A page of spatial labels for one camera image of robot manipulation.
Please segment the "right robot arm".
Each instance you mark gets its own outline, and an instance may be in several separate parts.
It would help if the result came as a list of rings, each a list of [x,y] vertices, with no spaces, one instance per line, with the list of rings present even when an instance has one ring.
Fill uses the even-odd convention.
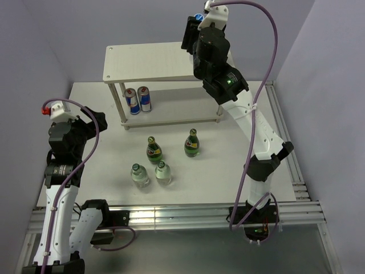
[[[238,116],[238,124],[248,138],[249,151],[242,179],[250,178],[247,213],[236,219],[238,206],[230,214],[231,224],[267,218],[271,177],[281,162],[293,151],[272,129],[258,109],[258,94],[252,94],[242,74],[228,63],[230,43],[225,37],[225,21],[188,17],[181,48],[193,57],[193,75],[202,81],[204,90],[226,111]]]

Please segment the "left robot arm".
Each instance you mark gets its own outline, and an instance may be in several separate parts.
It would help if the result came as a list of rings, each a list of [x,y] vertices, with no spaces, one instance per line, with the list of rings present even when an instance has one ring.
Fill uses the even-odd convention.
[[[42,111],[52,120],[48,130],[51,149],[44,171],[46,213],[36,255],[22,273],[84,273],[84,257],[96,229],[111,221],[104,199],[88,200],[82,206],[76,227],[71,227],[84,169],[85,145],[90,139],[98,140],[108,127],[103,112],[88,107],[81,111],[91,119],[89,123],[72,115],[59,102]]]

